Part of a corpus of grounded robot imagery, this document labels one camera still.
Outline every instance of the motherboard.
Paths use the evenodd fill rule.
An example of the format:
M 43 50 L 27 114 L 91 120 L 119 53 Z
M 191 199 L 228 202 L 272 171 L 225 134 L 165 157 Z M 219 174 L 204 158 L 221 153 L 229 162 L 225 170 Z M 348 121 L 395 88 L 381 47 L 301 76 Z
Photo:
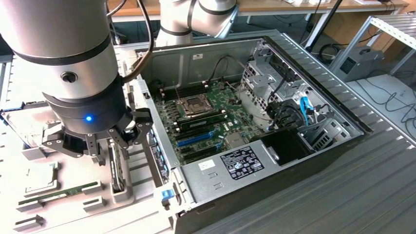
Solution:
M 183 165 L 247 144 L 263 133 L 239 98 L 239 83 L 221 81 L 203 88 L 171 90 L 156 109 Z

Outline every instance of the green circuit board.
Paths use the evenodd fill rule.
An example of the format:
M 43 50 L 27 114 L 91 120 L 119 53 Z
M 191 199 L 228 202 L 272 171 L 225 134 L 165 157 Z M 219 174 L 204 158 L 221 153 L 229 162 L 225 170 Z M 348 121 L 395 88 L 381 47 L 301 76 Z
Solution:
M 200 129 L 209 130 L 212 133 L 212 137 L 207 140 L 201 140 L 195 142 L 187 146 L 177 146 L 179 141 L 192 139 L 195 136 L 191 136 L 185 139 L 176 140 L 177 127 L 175 126 L 175 122 L 177 120 L 185 119 L 187 110 L 183 105 L 181 99 L 175 99 L 169 101 L 163 101 L 160 98 L 156 99 L 156 108 L 159 112 L 159 116 L 161 118 L 167 134 L 169 136 L 169 140 L 176 152 L 176 156 L 181 162 L 181 164 L 191 163 L 196 160 L 200 160 L 211 155 L 215 155 L 225 150 L 232 149 L 232 145 L 229 145 L 225 141 L 225 138 L 229 134 L 239 133 L 244 143 L 249 142 L 249 139 L 261 134 L 261 129 L 257 127 L 252 120 L 252 116 L 245 111 L 243 105 L 237 102 L 239 97 L 236 97 L 233 90 L 225 83 L 212 82 L 208 87 L 208 91 L 203 94 L 207 98 L 211 111 L 224 110 L 227 116 L 224 121 L 215 123 L 213 125 L 204 126 Z M 216 146 L 216 151 L 204 155 L 199 155 L 197 152 L 201 152 L 204 149 Z

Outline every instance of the power supply label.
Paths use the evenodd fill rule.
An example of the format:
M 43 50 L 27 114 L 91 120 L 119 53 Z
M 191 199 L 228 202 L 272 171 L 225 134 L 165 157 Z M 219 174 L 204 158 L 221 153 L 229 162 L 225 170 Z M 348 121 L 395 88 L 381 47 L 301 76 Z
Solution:
M 264 169 L 252 147 L 249 146 L 223 155 L 221 160 L 235 180 Z

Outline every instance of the blue led light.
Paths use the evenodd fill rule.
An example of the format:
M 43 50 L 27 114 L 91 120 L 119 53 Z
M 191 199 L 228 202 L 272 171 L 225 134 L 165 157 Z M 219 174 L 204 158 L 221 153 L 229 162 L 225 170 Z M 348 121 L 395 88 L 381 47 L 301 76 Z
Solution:
M 85 121 L 87 121 L 87 122 L 91 122 L 91 121 L 92 121 L 92 116 L 87 116 L 87 117 L 85 117 Z

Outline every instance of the blue pcie slot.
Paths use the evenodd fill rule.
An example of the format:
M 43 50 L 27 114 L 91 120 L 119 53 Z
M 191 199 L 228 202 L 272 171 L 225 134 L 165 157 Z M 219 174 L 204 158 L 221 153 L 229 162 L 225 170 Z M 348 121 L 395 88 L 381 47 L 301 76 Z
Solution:
M 203 134 L 203 135 L 199 135 L 197 137 L 192 138 L 192 139 L 188 139 L 188 140 L 183 140 L 183 141 L 179 141 L 177 142 L 177 147 L 181 147 L 181 146 L 187 146 L 189 144 L 193 144 L 196 142 L 200 142 L 203 140 L 208 140 L 213 137 L 213 131 L 211 131 L 209 133 L 207 134 Z

